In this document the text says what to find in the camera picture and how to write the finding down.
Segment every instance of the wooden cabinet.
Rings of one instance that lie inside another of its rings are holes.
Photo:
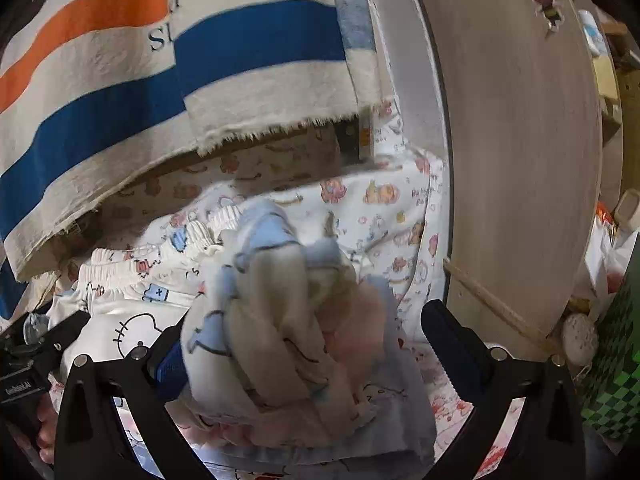
[[[591,54],[572,0],[556,0],[557,32],[533,0],[422,2],[449,120],[451,259],[548,333],[584,255],[602,156]],[[500,338],[487,335],[492,324],[479,316],[493,315],[475,314],[474,301],[450,294],[448,305],[484,326],[485,339]]]

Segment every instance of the wooden rod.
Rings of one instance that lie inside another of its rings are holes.
[[[513,328],[521,336],[525,337],[548,354],[563,354],[559,346],[540,332],[536,327],[531,326],[520,314],[512,310],[507,304],[496,298],[492,293],[486,290],[476,280],[470,277],[464,270],[456,267],[451,260],[444,258],[443,266],[462,286],[471,294],[478,298],[481,303],[485,304],[491,312],[503,320],[507,325]]]

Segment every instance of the pile of clothes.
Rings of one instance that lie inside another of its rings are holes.
[[[424,474],[436,429],[402,349],[397,300],[385,278],[358,282],[327,225],[303,245],[284,211],[261,200],[188,222],[158,245],[95,250],[49,311],[49,328],[79,309],[92,316],[62,376],[79,354],[121,358],[184,317],[189,380],[166,408],[217,478],[221,467],[288,478]],[[141,462],[157,473],[148,456]]]

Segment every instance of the metal screw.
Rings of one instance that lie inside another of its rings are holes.
[[[509,357],[507,351],[504,348],[500,348],[499,346],[494,346],[493,348],[491,348],[491,350],[489,350],[489,354],[491,354],[491,357],[496,361],[504,361],[507,357]]]
[[[560,354],[554,354],[551,356],[551,362],[557,367],[562,367],[564,366],[564,357],[562,357]]]
[[[74,366],[81,368],[86,364],[88,360],[89,358],[85,354],[80,354],[78,357],[74,359]]]
[[[146,346],[136,346],[129,355],[136,361],[139,361],[146,355],[146,351]]]

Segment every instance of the orange stripe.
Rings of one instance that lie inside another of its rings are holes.
[[[0,77],[0,113],[22,95],[38,65],[67,41],[92,30],[150,25],[167,12],[167,0],[72,1],[42,27],[27,52]]]

